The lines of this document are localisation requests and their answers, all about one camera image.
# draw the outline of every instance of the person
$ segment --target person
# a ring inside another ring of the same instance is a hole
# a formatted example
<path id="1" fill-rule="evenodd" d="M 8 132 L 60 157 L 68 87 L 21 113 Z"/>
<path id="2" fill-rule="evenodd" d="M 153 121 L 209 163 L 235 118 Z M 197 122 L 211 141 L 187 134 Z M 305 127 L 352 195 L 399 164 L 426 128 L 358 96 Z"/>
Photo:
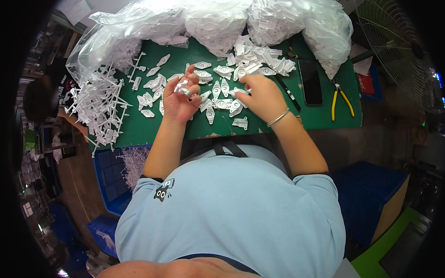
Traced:
<path id="1" fill-rule="evenodd" d="M 23 96 L 23 110 L 30 122 L 41 125 L 48 118 L 62 117 L 88 136 L 88 128 L 76 123 L 75 114 L 70 116 L 64 110 L 65 106 L 73 103 L 69 91 L 76 86 L 65 67 L 66 60 L 55 58 L 41 78 L 28 84 Z"/>
<path id="2" fill-rule="evenodd" d="M 177 78 L 165 87 L 164 117 L 116 228 L 121 263 L 99 277 L 332 277 L 346 241 L 337 189 L 273 81 L 244 76 L 251 96 L 235 96 L 272 123 L 292 179 L 255 145 L 218 145 L 180 165 L 186 122 L 201 103 L 193 69 L 181 79 L 189 96 L 173 92 Z"/>

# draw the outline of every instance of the yellow handle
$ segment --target yellow handle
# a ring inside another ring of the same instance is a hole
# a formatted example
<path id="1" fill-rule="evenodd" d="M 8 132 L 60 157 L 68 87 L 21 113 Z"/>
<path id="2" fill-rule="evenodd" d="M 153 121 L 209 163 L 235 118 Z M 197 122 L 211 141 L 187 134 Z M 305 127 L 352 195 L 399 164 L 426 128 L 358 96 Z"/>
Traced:
<path id="1" fill-rule="evenodd" d="M 334 92 L 334 99 L 332 100 L 331 118 L 335 121 L 335 102 L 337 101 L 337 90 Z"/>
<path id="2" fill-rule="evenodd" d="M 348 101 L 348 98 L 344 95 L 343 91 L 340 91 L 341 96 L 344 98 L 344 100 L 346 101 L 346 103 L 349 106 L 349 110 L 351 110 L 351 115 L 354 117 L 354 109 L 352 109 L 351 103 Z"/>

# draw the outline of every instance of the black phone screen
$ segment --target black phone screen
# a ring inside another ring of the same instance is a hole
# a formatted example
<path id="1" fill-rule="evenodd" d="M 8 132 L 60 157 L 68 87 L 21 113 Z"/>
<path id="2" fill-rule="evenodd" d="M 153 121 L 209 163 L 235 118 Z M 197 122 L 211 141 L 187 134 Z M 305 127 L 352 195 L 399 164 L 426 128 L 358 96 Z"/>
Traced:
<path id="1" fill-rule="evenodd" d="M 317 61 L 299 60 L 301 81 L 303 82 L 304 102 L 307 105 L 321 105 L 323 95 L 321 94 L 320 79 L 317 71 Z"/>

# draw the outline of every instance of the dark hair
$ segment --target dark hair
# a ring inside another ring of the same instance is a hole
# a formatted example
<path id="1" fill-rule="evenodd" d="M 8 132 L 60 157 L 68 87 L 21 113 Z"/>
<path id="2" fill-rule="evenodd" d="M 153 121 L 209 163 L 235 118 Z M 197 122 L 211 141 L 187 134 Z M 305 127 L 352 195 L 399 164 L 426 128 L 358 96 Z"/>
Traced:
<path id="1" fill-rule="evenodd" d="M 23 96 L 23 110 L 28 121 L 43 124 L 54 110 L 52 98 L 52 90 L 41 79 L 30 82 Z"/>

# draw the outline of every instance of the silver bangle bracelet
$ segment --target silver bangle bracelet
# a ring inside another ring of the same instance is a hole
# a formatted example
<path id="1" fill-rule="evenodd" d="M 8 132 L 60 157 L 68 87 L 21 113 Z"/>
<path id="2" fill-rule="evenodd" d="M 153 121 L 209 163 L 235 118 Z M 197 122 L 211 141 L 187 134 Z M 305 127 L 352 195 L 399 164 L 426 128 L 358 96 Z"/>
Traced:
<path id="1" fill-rule="evenodd" d="M 287 108 L 283 113 L 281 113 L 278 117 L 276 117 L 274 120 L 272 120 L 270 123 L 267 124 L 267 127 L 271 127 L 274 123 L 278 122 L 282 117 L 284 117 L 287 113 L 289 113 L 289 108 Z"/>

